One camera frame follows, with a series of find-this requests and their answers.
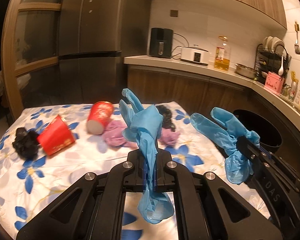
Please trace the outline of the green white beer can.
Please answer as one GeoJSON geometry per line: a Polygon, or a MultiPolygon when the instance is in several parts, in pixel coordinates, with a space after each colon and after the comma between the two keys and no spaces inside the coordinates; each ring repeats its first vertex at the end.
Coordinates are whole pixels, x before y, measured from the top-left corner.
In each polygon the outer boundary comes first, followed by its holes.
{"type": "Polygon", "coordinates": [[[294,101],[297,88],[298,88],[298,82],[292,81],[290,93],[288,97],[290,101],[294,101]]]}

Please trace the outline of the wall power socket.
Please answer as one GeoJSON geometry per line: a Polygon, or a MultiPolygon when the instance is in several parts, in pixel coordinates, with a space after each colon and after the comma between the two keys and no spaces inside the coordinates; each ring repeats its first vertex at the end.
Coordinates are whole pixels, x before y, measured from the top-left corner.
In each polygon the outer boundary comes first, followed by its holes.
{"type": "Polygon", "coordinates": [[[171,17],[178,17],[178,10],[170,10],[171,17]]]}

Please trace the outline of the cooking oil bottle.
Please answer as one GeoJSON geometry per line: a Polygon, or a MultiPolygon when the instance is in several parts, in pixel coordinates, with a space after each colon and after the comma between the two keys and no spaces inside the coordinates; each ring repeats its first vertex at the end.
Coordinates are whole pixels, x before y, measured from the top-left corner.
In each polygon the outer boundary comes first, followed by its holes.
{"type": "Polygon", "coordinates": [[[214,67],[221,70],[229,70],[231,48],[226,36],[219,36],[216,46],[214,67]]]}

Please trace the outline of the pink utensil holder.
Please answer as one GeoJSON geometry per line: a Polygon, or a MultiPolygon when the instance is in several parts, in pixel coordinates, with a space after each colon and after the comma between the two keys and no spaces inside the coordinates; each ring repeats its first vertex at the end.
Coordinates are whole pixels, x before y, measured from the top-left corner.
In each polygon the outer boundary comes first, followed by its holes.
{"type": "Polygon", "coordinates": [[[284,81],[285,81],[284,77],[281,77],[273,72],[269,72],[266,77],[264,88],[280,94],[284,81]]]}

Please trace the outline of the stainless steel bowl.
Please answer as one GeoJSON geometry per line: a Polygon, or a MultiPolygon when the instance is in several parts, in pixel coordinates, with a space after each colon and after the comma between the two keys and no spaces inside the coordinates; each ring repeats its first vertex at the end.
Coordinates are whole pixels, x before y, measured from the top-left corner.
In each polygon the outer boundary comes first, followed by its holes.
{"type": "Polygon", "coordinates": [[[255,70],[254,68],[239,63],[235,64],[235,66],[236,66],[235,72],[243,77],[247,77],[253,80],[257,75],[257,70],[255,70]]]}

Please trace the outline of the white rice cooker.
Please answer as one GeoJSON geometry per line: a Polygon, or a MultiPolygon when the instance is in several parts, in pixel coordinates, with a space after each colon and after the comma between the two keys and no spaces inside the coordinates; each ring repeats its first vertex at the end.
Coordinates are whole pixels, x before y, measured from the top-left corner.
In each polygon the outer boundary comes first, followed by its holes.
{"type": "Polygon", "coordinates": [[[180,60],[184,62],[200,64],[202,66],[208,66],[209,55],[210,53],[208,50],[199,48],[198,46],[182,47],[180,60]]]}

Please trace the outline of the black plastic bag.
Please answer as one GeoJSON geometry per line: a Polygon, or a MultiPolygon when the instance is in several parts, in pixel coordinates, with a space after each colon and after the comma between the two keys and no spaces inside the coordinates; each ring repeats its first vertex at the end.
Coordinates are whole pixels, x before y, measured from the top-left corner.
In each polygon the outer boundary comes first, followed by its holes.
{"type": "Polygon", "coordinates": [[[12,146],[21,159],[33,160],[39,149],[39,134],[34,130],[27,131],[25,127],[19,127],[15,133],[15,140],[12,146]]]}
{"type": "Polygon", "coordinates": [[[164,105],[156,106],[159,113],[163,116],[162,127],[175,132],[175,125],[172,122],[172,112],[164,105]]]}

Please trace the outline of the black air fryer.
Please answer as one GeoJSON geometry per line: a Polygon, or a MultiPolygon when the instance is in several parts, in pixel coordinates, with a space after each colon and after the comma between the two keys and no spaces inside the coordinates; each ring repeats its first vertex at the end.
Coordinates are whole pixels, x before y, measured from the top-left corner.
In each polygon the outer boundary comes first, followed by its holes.
{"type": "Polygon", "coordinates": [[[170,59],[172,55],[173,30],[152,28],[149,44],[149,55],[170,59]]]}

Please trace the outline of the red paper cup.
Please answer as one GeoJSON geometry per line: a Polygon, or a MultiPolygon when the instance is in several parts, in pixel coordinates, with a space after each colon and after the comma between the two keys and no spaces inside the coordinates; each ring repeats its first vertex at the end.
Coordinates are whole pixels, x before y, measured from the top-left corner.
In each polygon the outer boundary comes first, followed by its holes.
{"type": "Polygon", "coordinates": [[[87,131],[93,135],[101,135],[109,124],[113,111],[114,107],[110,102],[99,101],[93,104],[87,119],[87,131]]]}
{"type": "Polygon", "coordinates": [[[40,133],[37,140],[47,155],[53,155],[72,145],[75,137],[63,118],[57,115],[40,133]]]}

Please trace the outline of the blue glove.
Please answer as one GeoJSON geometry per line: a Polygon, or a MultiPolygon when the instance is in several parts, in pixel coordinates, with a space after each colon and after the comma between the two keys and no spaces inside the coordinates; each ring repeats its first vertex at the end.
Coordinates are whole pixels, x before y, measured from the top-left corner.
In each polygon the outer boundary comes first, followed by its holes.
{"type": "Polygon", "coordinates": [[[254,172],[251,161],[237,149],[237,139],[245,137],[256,147],[260,147],[260,136],[255,131],[246,129],[232,113],[222,108],[213,108],[210,115],[213,121],[199,113],[193,113],[190,123],[198,132],[224,150],[227,155],[226,178],[230,183],[239,185],[254,172]]]}
{"type": "Polygon", "coordinates": [[[154,105],[144,108],[138,97],[128,88],[122,95],[129,101],[119,102],[120,113],[127,125],[122,131],[123,137],[135,142],[143,154],[146,163],[146,188],[138,203],[138,211],[143,219],[158,224],[174,214],[174,207],[166,193],[154,191],[154,167],[158,153],[156,140],[161,135],[163,116],[154,105]]]}

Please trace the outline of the wooden glass door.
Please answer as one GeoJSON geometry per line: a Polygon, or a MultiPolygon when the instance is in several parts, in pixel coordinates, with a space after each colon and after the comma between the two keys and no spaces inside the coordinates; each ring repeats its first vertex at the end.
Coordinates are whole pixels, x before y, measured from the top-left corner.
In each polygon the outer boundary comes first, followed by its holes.
{"type": "Polygon", "coordinates": [[[24,109],[21,79],[58,64],[62,0],[10,0],[1,38],[1,66],[11,115],[24,109]]]}

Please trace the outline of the hanging metal spatula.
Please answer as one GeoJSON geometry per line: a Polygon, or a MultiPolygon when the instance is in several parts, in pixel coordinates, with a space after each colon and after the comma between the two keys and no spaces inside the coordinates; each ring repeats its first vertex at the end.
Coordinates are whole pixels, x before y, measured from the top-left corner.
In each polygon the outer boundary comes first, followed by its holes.
{"type": "Polygon", "coordinates": [[[299,31],[300,31],[300,27],[298,22],[295,21],[294,23],[294,28],[295,28],[295,32],[296,32],[296,40],[294,43],[294,49],[295,49],[295,53],[297,55],[300,55],[300,46],[299,46],[299,31]]]}

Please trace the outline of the dark grey refrigerator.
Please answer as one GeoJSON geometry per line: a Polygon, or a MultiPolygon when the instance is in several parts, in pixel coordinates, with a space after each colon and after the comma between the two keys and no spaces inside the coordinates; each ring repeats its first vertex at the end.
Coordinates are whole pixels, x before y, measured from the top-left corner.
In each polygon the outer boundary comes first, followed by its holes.
{"type": "Polygon", "coordinates": [[[151,0],[62,0],[58,59],[64,103],[117,103],[128,56],[147,51],[151,0]]]}

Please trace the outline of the blue floral tablecloth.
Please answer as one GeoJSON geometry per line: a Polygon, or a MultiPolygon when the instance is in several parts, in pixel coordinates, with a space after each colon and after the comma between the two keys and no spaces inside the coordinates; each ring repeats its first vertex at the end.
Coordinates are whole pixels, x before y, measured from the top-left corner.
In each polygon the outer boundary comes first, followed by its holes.
{"type": "MultiPolygon", "coordinates": [[[[256,190],[246,184],[234,185],[225,176],[224,157],[214,144],[190,124],[190,116],[176,102],[159,103],[172,112],[172,122],[180,133],[173,147],[159,142],[174,161],[190,171],[212,171],[237,191],[264,217],[270,214],[256,190]]],[[[87,172],[102,174],[127,159],[133,148],[110,147],[101,136],[87,132],[86,122],[92,105],[57,105],[28,108],[9,128],[0,133],[0,225],[15,239],[18,231],[71,184],[87,172]],[[37,133],[43,131],[57,115],[69,125],[76,142],[52,157],[42,149],[35,160],[23,160],[12,142],[17,128],[37,133]]],[[[175,215],[159,224],[147,223],[137,210],[141,193],[128,193],[125,202],[122,239],[178,239],[175,215]]]]}

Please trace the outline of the black trash bin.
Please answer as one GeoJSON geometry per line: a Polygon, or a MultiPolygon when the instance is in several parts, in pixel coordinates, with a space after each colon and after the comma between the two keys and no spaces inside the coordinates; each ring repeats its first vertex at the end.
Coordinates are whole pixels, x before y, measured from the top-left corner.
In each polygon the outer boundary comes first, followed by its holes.
{"type": "Polygon", "coordinates": [[[233,111],[238,120],[250,131],[255,131],[260,136],[260,146],[271,153],[276,153],[283,143],[281,134],[277,128],[262,116],[245,110],[233,111]]]}

